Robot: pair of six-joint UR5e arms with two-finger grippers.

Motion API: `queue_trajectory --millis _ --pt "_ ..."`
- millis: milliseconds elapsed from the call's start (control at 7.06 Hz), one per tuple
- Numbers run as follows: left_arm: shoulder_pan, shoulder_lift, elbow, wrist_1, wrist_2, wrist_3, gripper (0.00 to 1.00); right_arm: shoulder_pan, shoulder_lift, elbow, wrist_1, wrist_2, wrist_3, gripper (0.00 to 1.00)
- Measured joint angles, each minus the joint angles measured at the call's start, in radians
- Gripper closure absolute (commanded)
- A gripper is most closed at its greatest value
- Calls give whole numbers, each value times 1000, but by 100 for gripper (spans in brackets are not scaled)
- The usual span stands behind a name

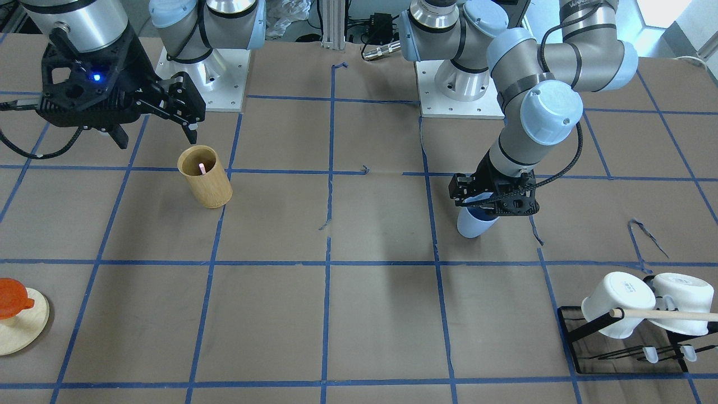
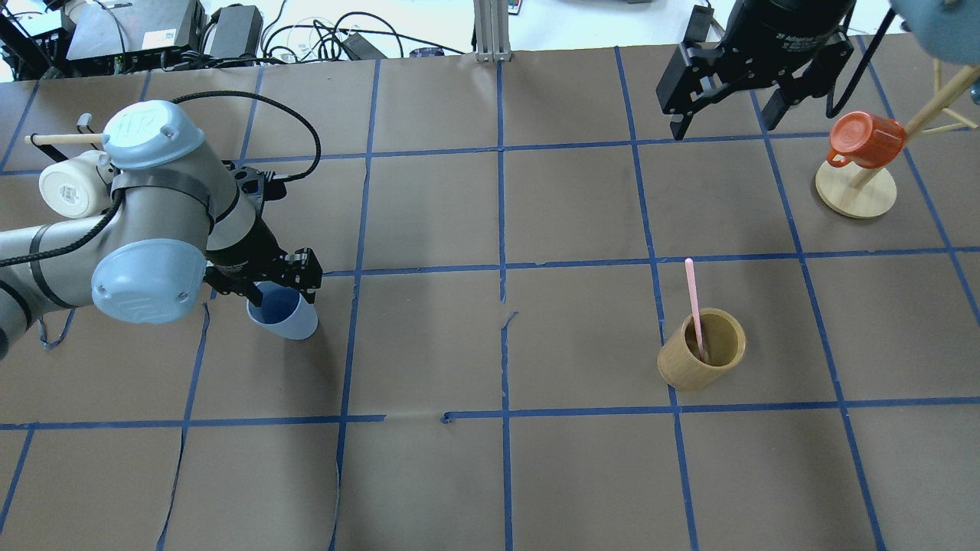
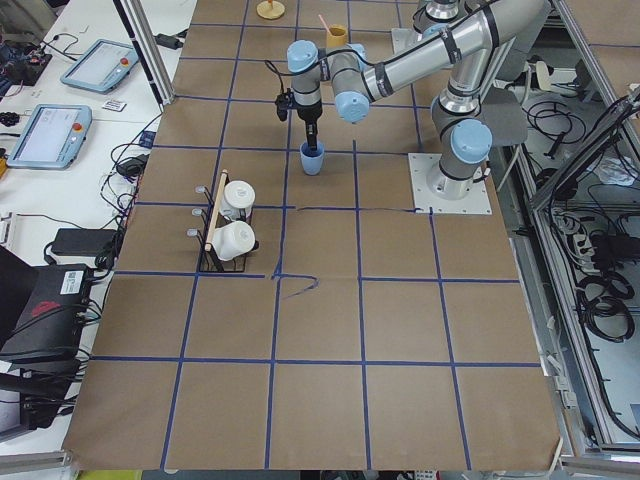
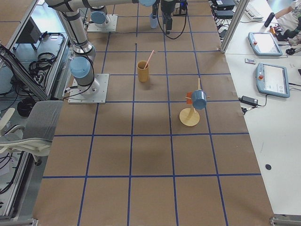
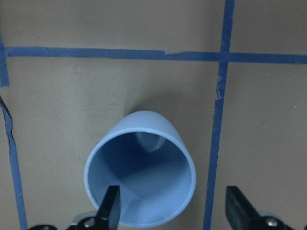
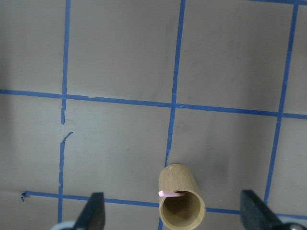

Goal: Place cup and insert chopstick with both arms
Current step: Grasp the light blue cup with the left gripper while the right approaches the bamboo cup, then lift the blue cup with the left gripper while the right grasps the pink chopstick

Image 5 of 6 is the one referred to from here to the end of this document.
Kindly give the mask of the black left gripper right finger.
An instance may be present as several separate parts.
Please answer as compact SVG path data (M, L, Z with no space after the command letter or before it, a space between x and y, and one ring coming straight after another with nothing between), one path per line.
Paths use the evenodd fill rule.
M226 187L225 215L233 230L253 230L260 219L258 211L237 186Z

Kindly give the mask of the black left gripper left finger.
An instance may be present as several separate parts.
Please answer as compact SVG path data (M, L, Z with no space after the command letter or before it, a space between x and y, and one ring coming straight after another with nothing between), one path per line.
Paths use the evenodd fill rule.
M97 230L117 230L120 219L120 186L109 186L96 214Z

